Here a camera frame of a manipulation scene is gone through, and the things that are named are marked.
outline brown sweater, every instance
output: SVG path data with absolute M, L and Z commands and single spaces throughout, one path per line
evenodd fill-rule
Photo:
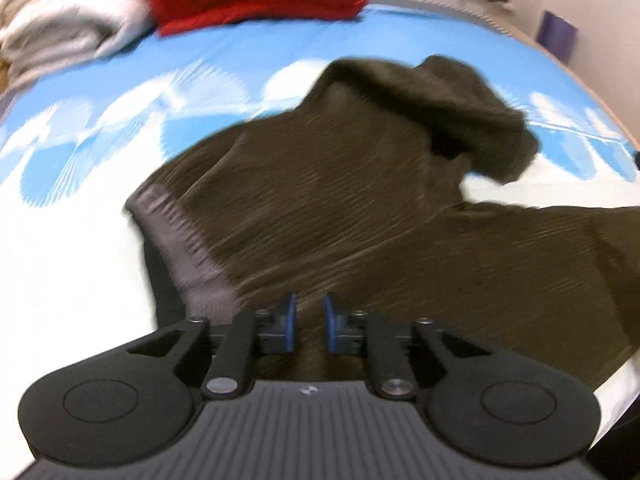
M 456 325 L 596 387 L 640 340 L 640 210 L 473 205 L 459 188 L 468 170 L 517 179 L 537 147 L 468 66 L 338 60 L 298 108 L 204 139 L 127 208 L 190 316 L 228 322 L 298 293 L 300 348 L 269 374 L 357 376 L 348 358 L 325 355 L 320 300 L 331 290 L 398 321 Z

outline blue bedsheet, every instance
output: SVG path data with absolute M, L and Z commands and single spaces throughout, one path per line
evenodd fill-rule
M 635 181 L 628 140 L 543 54 L 466 22 L 369 6 L 355 22 L 260 21 L 171 38 L 151 36 L 110 60 L 41 80 L 0 129 L 0 186 L 25 157 L 22 199 L 56 203 L 90 171 L 161 121 L 171 158 L 212 131 L 295 106 L 325 65 L 366 56 L 415 65 L 431 54 L 470 63 L 527 113 L 542 153 L 581 180 L 600 157 Z

